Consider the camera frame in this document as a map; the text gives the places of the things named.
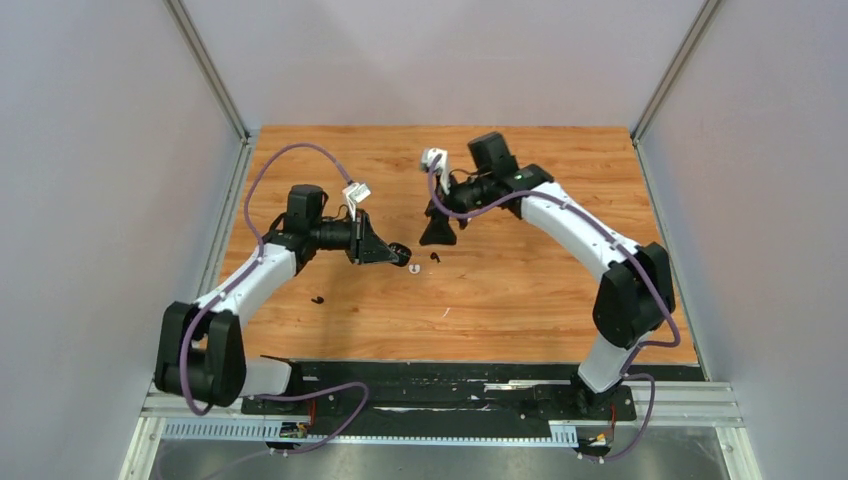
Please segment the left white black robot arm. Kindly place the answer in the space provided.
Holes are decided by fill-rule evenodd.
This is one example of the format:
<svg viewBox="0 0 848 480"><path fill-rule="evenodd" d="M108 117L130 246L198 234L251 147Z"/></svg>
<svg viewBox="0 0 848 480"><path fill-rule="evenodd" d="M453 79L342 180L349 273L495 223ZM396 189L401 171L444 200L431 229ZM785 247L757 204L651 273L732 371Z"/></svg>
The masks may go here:
<svg viewBox="0 0 848 480"><path fill-rule="evenodd" d="M326 200L319 186L292 187L286 210L244 264L193 302L166 308L154 370L158 390L221 407L256 396L267 396L283 413L304 405L307 389L292 377L292 362L247 357L243 330L249 320L319 251L342 251L354 265L404 267L411 257L405 245L381 239L362 209L340 219L325 216Z"/></svg>

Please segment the black earbud charging case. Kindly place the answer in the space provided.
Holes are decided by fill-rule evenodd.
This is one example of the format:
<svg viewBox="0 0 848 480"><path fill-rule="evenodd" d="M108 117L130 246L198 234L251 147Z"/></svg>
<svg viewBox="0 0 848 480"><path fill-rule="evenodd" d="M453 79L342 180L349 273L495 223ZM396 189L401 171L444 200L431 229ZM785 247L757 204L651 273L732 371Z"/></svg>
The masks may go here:
<svg viewBox="0 0 848 480"><path fill-rule="evenodd" d="M392 264L398 267L406 267L412 257L412 250L397 242L392 242L389 244L389 249L393 253Z"/></svg>

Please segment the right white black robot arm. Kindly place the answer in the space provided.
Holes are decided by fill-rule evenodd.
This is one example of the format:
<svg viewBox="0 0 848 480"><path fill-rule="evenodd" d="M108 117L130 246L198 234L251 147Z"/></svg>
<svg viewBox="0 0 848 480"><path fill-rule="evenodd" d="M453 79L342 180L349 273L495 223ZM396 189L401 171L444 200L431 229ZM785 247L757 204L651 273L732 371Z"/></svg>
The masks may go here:
<svg viewBox="0 0 848 480"><path fill-rule="evenodd" d="M446 150L422 152L419 165L427 175L430 201L419 242L453 245L452 220L466 228L471 219L503 208L547 234L585 267L598 283L592 310L597 337L570 393L577 413L596 417L609 407L610 390L638 353L653 345L654 331L662 324L672 331L672 340L660 342L662 348L681 341L672 317L676 305L668 252L656 242L641 245L605 225L542 167L520 166L501 133L477 137L468 148L475 169L463 181L455 178Z"/></svg>

